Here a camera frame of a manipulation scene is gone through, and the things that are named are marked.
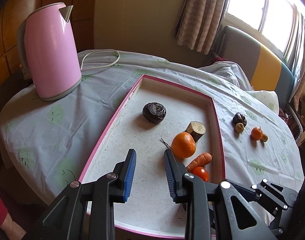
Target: mandarin orange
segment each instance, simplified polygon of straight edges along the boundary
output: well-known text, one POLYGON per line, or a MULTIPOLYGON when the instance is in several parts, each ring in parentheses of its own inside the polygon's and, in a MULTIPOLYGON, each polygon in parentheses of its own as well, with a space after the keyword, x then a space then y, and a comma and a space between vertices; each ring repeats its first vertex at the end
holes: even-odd
POLYGON ((196 151, 195 141, 189 133, 181 132, 174 137, 171 150, 174 155, 181 159, 189 158, 196 151))
POLYGON ((255 141, 259 141, 263 137, 263 130, 260 127, 254 127, 251 130, 251 138, 255 141))

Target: beige curtain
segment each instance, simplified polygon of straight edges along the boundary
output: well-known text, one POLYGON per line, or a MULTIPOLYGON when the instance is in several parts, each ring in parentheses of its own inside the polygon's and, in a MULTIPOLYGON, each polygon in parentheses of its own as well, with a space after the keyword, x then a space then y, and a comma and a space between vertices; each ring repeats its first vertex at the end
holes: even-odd
POLYGON ((299 66, 299 68, 295 72, 295 84, 293 89, 293 100, 294 100, 294 107, 296 111, 298 111, 298 104, 299 98, 302 95, 303 88, 305 85, 305 39, 304 39, 304 53, 303 59, 299 66))
POLYGON ((225 0, 188 0, 177 44, 209 53, 225 0))

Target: screw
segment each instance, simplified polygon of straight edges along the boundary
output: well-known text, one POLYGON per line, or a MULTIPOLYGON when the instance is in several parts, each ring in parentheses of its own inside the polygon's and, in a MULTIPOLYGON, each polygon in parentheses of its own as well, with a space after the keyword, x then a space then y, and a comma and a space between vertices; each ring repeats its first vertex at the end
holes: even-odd
POLYGON ((185 177, 186 179, 193 179, 195 176, 194 176, 192 173, 185 173, 185 174, 184 174, 184 177, 185 177))
POLYGON ((113 172, 110 172, 110 173, 108 173, 108 174, 106 175, 106 177, 107 177, 108 179, 114 179, 114 178, 117 177, 117 174, 116 174, 116 173, 113 173, 113 172))
POLYGON ((78 181, 71 182, 70 187, 72 187, 72 188, 79 187, 79 182, 78 181))
POLYGON ((230 183, 228 181, 222 181, 220 183, 220 185, 223 187, 223 188, 230 188, 230 183))

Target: tomato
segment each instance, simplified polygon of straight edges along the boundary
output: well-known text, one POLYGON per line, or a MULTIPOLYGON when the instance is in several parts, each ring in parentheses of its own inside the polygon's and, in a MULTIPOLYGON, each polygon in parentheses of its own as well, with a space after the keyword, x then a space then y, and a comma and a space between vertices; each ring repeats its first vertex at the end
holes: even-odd
POLYGON ((194 168, 192 173, 195 174, 196 176, 202 178, 203 181, 208 182, 208 180, 209 180, 208 171, 206 171, 203 167, 194 168))

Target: wooden block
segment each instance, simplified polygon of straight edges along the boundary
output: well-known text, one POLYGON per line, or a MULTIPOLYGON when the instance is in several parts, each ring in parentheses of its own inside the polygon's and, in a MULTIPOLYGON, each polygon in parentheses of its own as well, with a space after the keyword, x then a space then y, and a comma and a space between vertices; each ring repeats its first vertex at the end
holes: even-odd
POLYGON ((197 142, 206 132, 206 128, 201 122, 191 121, 185 132, 189 133, 197 142))

